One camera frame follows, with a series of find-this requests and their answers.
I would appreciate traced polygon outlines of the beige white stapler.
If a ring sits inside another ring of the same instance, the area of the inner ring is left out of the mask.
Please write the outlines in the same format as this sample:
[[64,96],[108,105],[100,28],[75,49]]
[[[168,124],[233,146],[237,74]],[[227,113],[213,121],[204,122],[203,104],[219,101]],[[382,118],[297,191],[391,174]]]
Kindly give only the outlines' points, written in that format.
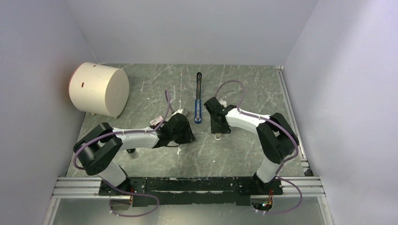
[[214,135],[214,138],[217,141],[221,140],[221,137],[222,137],[222,133],[215,133],[215,135]]

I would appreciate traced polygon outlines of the red white staple box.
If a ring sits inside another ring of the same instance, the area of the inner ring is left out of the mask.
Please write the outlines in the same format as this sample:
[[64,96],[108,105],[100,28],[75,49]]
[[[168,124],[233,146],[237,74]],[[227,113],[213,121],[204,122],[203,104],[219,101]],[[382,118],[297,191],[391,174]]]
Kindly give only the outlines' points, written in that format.
[[162,116],[159,116],[153,120],[150,121],[151,126],[158,126],[161,125],[164,122],[164,118]]

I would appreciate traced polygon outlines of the blue black stapler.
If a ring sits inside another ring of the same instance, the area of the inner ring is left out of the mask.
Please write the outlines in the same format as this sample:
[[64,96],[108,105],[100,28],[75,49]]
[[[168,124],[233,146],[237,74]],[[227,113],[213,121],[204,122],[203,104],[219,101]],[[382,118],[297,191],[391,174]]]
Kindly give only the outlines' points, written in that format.
[[196,124],[200,124],[202,121],[202,116],[201,116],[201,82],[202,82],[202,73],[198,72],[197,73],[197,79],[196,79],[196,99],[195,99],[195,118],[194,122]]

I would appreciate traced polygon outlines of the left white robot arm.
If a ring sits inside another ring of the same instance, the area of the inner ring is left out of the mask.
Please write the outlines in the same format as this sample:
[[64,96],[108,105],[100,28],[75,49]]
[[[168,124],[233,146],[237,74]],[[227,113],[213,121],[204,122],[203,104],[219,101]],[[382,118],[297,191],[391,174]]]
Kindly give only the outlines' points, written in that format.
[[75,144],[74,163],[79,162],[80,169],[87,175],[101,177],[111,184],[113,191],[123,195],[129,191],[130,179],[127,173],[113,162],[119,151],[155,149],[167,147],[171,143],[181,145],[195,140],[187,117],[179,112],[157,126],[143,129],[119,129],[104,122]]

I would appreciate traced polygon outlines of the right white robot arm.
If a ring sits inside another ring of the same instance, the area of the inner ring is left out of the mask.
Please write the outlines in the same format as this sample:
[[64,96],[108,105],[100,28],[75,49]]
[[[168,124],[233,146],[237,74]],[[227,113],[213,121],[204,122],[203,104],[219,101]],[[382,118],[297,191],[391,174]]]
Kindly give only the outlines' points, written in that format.
[[287,157],[299,152],[299,140],[285,117],[280,113],[260,115],[238,109],[234,105],[224,106],[215,97],[204,103],[210,114],[211,133],[216,140],[229,134],[231,128],[240,128],[258,135],[264,160],[254,174],[253,188],[258,194],[265,194],[271,188],[271,181],[281,170]]

